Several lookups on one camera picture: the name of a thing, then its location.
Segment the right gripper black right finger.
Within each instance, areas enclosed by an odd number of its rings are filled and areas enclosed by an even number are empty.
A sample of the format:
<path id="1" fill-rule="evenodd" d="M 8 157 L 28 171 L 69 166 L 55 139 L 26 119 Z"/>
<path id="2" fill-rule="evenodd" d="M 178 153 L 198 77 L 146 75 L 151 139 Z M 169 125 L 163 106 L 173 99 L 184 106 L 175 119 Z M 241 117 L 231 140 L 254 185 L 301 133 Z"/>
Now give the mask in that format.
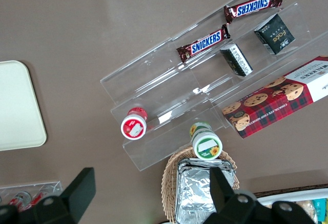
<path id="1" fill-rule="evenodd" d="M 210 194 L 217 213 L 235 195 L 220 168 L 210 168 Z"/>

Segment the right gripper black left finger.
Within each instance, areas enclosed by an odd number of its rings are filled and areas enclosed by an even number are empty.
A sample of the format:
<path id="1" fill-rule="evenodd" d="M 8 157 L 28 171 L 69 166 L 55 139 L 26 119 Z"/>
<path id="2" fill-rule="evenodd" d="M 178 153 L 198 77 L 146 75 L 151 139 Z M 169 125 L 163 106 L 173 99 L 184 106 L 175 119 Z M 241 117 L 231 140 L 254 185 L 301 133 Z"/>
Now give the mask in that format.
<path id="1" fill-rule="evenodd" d="M 79 223 L 95 193 L 94 168 L 83 168 L 60 195 L 74 223 Z"/>

